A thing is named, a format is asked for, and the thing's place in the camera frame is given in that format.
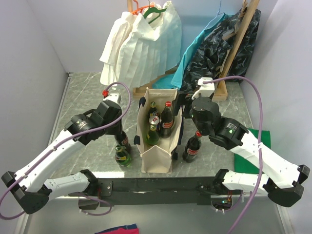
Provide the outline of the cola glass bottle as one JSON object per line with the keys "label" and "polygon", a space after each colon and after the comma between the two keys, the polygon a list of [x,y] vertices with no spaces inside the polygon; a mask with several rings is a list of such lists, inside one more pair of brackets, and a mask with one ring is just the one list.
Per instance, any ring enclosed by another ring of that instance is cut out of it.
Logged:
{"label": "cola glass bottle", "polygon": [[169,138],[172,132],[174,117],[172,113],[172,103],[165,102],[164,110],[160,116],[160,130],[159,134],[162,138]]}

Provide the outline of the silver beverage can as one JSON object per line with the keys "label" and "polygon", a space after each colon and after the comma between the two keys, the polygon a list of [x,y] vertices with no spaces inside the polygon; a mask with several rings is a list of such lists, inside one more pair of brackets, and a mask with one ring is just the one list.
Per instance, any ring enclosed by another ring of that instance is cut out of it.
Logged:
{"label": "silver beverage can", "polygon": [[149,124],[156,126],[156,128],[159,128],[160,118],[158,116],[151,116],[149,118]]}

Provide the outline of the cream canvas tote bag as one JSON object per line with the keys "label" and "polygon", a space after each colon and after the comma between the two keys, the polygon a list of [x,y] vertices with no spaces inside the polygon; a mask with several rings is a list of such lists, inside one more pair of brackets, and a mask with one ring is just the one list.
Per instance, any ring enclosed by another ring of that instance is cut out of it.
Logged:
{"label": "cream canvas tote bag", "polygon": [[172,173],[175,150],[180,145],[182,108],[173,112],[177,89],[146,89],[139,101],[134,144],[142,159],[143,173]]}

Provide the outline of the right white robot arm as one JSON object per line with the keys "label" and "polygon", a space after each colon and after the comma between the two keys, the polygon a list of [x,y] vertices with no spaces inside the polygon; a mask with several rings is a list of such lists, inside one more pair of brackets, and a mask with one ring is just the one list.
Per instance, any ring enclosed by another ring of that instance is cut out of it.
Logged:
{"label": "right white robot arm", "polygon": [[173,113],[184,106],[183,116],[191,118],[200,134],[209,140],[256,166],[261,175],[238,173],[220,169],[210,185],[204,186],[213,195],[224,195],[241,190],[267,195],[274,203],[291,207],[303,195],[303,182],[310,169],[306,165],[295,165],[283,159],[258,139],[239,121],[223,117],[219,105],[209,97],[179,91],[173,101]]}

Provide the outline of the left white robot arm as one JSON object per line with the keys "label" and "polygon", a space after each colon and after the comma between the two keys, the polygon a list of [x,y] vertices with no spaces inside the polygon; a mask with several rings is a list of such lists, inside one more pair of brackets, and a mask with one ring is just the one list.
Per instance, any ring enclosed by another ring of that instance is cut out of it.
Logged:
{"label": "left white robot arm", "polygon": [[16,172],[1,177],[24,213],[33,214],[48,201],[73,193],[97,195],[98,178],[88,170],[51,179],[52,173],[76,151],[103,135],[121,132],[120,102],[104,99],[96,109],[75,115],[56,139],[33,161]]}

